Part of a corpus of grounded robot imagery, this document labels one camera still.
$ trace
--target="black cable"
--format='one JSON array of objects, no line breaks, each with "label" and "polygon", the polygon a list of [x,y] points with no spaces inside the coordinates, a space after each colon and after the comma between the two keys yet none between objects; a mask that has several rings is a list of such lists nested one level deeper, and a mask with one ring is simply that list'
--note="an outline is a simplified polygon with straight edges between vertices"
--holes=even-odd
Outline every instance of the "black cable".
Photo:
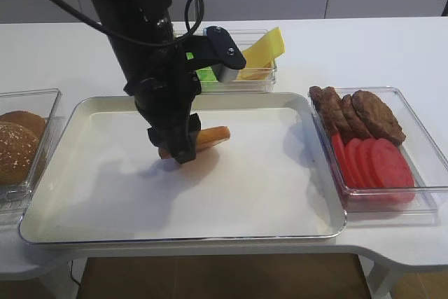
[{"label": "black cable", "polygon": [[73,261],[71,261],[71,265],[70,265],[70,278],[71,278],[71,280],[73,280],[73,282],[74,282],[76,285],[78,285],[78,288],[81,287],[81,283],[80,283],[79,281],[77,281],[77,280],[75,279],[75,277],[73,276]]},{"label": "black cable", "polygon": [[[128,36],[124,36],[122,34],[119,34],[117,32],[111,31],[110,29],[105,28],[105,26],[98,24],[85,14],[77,11],[75,8],[71,7],[68,3],[66,3],[63,0],[50,0],[53,2],[56,6],[59,6],[62,10],[66,11],[68,14],[74,16],[76,19],[80,20],[81,22],[84,22],[86,25],[90,26],[93,29],[96,29],[97,31],[110,36],[111,38],[120,39],[126,42],[134,43],[140,46],[145,47],[152,47],[152,48],[166,48],[170,46],[174,46],[176,44],[184,42],[187,38],[192,36],[196,31],[199,25],[201,24],[202,20],[204,19],[204,0],[197,0],[199,4],[199,17],[196,18],[195,24],[191,29],[189,29],[183,36],[180,36],[178,38],[175,38],[172,41],[164,42],[164,43],[148,43],[144,41],[134,40]],[[190,4],[193,0],[187,1],[187,6],[185,7],[185,11],[188,12],[188,9],[190,7]]]}]

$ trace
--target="floor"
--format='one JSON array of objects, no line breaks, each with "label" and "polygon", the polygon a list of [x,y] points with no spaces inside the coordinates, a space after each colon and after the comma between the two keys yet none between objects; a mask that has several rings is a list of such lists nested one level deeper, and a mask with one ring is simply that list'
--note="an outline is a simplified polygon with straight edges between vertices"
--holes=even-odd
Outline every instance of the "floor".
[{"label": "floor", "polygon": [[[53,299],[37,280],[0,282],[0,299]],[[78,299],[370,299],[355,255],[91,258]],[[448,299],[448,272],[407,274],[394,299]]]}]

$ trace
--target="table leg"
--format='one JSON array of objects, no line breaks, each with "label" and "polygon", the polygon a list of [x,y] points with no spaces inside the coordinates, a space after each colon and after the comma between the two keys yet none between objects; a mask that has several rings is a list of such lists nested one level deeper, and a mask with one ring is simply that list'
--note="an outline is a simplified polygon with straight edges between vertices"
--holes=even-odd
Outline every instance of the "table leg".
[{"label": "table leg", "polygon": [[56,299],[76,299],[78,285],[71,280],[70,267],[67,264],[40,276],[39,280]]},{"label": "table leg", "polygon": [[403,274],[376,264],[366,257],[359,256],[359,261],[372,299],[391,299],[390,290]]}]

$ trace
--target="white table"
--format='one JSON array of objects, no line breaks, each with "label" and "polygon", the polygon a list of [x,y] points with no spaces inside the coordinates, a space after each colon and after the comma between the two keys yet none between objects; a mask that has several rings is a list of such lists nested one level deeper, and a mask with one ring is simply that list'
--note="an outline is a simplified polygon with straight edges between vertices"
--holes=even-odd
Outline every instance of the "white table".
[{"label": "white table", "polygon": [[[287,52],[278,59],[277,92],[306,95],[311,85],[400,88],[442,152],[448,153],[446,18],[204,23],[207,25],[227,29],[280,26]],[[67,112],[87,97],[123,95],[125,85],[107,38],[80,24],[0,25],[0,72],[2,92],[59,88]],[[440,210],[439,221],[437,225],[349,221],[341,235],[315,242],[112,244],[50,251],[22,243],[11,226],[0,229],[0,279],[39,277],[68,260],[88,256],[346,252],[377,263],[367,281],[374,297],[383,298],[401,272],[448,267],[448,204]],[[368,273],[366,263],[363,266]]]}]

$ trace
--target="tomato slice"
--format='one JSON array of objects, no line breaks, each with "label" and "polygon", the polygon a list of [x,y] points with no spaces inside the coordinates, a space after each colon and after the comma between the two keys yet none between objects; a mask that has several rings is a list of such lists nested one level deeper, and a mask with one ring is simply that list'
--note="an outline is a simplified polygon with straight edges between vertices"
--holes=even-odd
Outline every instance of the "tomato slice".
[{"label": "tomato slice", "polygon": [[366,139],[356,149],[356,162],[358,163],[358,169],[363,177],[366,188],[375,188],[376,183],[372,178],[369,166],[369,157],[372,151],[372,146],[375,139]]},{"label": "tomato slice", "polygon": [[347,167],[347,162],[345,159],[344,143],[342,142],[342,138],[339,133],[331,136],[331,144],[333,146],[333,150],[339,163],[339,167],[341,168],[345,184],[350,188],[355,188],[356,182],[352,177],[349,168]]},{"label": "tomato slice", "polygon": [[363,141],[358,138],[353,138],[351,141],[347,143],[345,146],[345,160],[347,163],[347,167],[355,180],[357,188],[367,188],[366,183],[359,172],[358,164],[356,163],[356,149],[361,145]]},{"label": "tomato slice", "polygon": [[[406,159],[389,140],[378,139],[372,146],[370,154],[371,174],[375,184],[381,188],[412,188],[414,179]],[[407,203],[415,194],[394,193],[388,195],[388,201]]]}]

